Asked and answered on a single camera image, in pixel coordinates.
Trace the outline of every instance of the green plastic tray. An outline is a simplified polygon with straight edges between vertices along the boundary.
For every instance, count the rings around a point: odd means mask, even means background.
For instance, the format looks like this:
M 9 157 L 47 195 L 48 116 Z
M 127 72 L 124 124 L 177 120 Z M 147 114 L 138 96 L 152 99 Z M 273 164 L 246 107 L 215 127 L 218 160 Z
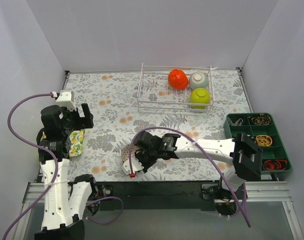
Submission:
M 276 127 L 276 123 L 269 113 L 262 112 L 265 115 L 269 115 L 271 118 L 270 125 L 254 125 L 251 124 L 248 117 L 257 115 L 260 112 L 255 113 L 231 113 L 226 116 L 226 121 L 224 123 L 224 130 L 226 138 L 235 138 L 237 134 L 247 134 L 250 136 L 258 136 L 258 135 L 268 135 L 272 138 L 273 144 L 271 146 L 262 147 L 263 149 L 263 161 L 262 164 L 266 160 L 273 159 L 286 159 L 287 160 L 287 168 L 286 170 L 275 170 L 275 171 L 267 171 L 264 169 L 262 165 L 262 174 L 281 174 L 286 173 L 292 170 L 292 163 L 287 155 L 286 149 L 284 147 L 281 136 Z M 243 118 L 244 122 L 242 126 L 231 126 L 228 123 L 228 118 L 230 118 L 233 122 L 237 121 L 239 118 Z

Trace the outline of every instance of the lime green bowl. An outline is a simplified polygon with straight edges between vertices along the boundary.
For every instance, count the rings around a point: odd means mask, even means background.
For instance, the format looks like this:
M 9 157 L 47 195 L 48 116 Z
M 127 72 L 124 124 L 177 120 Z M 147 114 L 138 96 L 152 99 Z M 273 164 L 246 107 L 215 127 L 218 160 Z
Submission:
M 190 95 L 191 104 L 209 104 L 210 93 L 204 88 L 197 88 Z M 205 109 L 206 106 L 193 106 L 196 109 Z

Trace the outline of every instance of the round mesh strainer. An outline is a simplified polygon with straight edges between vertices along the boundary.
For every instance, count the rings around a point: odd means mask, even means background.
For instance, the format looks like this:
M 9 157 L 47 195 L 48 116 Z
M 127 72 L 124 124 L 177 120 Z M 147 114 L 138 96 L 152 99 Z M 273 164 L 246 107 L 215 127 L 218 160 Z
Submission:
M 139 149 L 140 148 L 138 146 L 135 146 L 135 145 L 133 146 L 132 153 L 131 153 L 132 158 L 135 157 L 135 152 Z M 126 145 L 121 151 L 121 158 L 122 158 L 123 162 L 124 161 L 126 162 L 128 160 L 129 152 L 130 152 L 130 144 Z

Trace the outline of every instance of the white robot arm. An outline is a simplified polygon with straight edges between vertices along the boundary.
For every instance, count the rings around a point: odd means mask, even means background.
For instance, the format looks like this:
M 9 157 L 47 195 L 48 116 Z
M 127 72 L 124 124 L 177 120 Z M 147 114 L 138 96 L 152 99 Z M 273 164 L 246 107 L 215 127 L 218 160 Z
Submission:
M 245 181 L 259 181 L 261 179 L 262 150 L 245 134 L 235 139 L 209 140 L 199 139 L 197 143 L 210 155 L 213 160 L 232 165 L 225 173 L 233 191 Z M 141 150 L 132 158 L 132 168 L 135 172 L 146 172 L 157 159 L 206 159 L 205 155 L 184 136 L 167 133 L 162 138 L 143 132 L 135 141 Z M 130 163 L 127 160 L 122 166 L 126 174 L 130 174 Z M 225 182 L 221 189 L 229 191 Z
M 88 200 L 96 200 L 98 191 L 95 179 L 90 174 L 75 178 L 71 196 L 68 196 L 67 172 L 69 165 L 69 139 L 73 131 L 93 127 L 93 115 L 87 104 L 82 104 L 84 117 L 80 117 L 75 107 L 72 91 L 53 92 L 56 105 L 48 106 L 41 111 L 44 128 L 38 134 L 37 144 L 51 150 L 58 159 L 58 172 L 51 183 L 55 172 L 55 161 L 39 150 L 39 161 L 43 172 L 44 188 L 52 185 L 44 197 L 44 216 L 41 232 L 34 239 L 84 239 L 83 212 Z M 46 138 L 41 139 L 43 132 Z

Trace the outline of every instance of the white wall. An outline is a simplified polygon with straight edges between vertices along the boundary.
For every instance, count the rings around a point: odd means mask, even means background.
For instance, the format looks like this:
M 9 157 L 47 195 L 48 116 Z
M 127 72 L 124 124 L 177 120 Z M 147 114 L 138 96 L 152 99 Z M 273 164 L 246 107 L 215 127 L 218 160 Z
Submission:
M 278 1 L 243 68 L 256 112 L 271 113 L 293 164 L 287 178 L 304 234 L 304 0 Z
M 37 150 L 7 129 L 10 109 L 21 99 L 59 91 L 64 71 L 25 0 L 0 0 L 0 239 L 18 216 L 28 181 L 37 175 Z M 31 100 L 17 110 L 13 127 L 35 142 L 40 110 L 51 98 Z
M 244 65 L 277 0 L 27 0 L 65 70 Z

